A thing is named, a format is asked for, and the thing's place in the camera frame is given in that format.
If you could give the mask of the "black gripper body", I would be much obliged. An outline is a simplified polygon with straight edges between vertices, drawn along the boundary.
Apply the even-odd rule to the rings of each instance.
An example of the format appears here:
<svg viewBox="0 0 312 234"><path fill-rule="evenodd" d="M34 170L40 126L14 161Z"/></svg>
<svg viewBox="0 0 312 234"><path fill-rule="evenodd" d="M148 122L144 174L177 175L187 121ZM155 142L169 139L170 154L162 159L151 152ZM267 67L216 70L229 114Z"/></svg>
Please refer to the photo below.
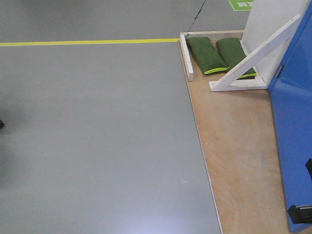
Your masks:
<svg viewBox="0 0 312 234"><path fill-rule="evenodd" d="M303 166L297 162L290 164L289 188L293 202L288 208L288 214L293 224L312 223L312 159L309 158Z"/></svg>

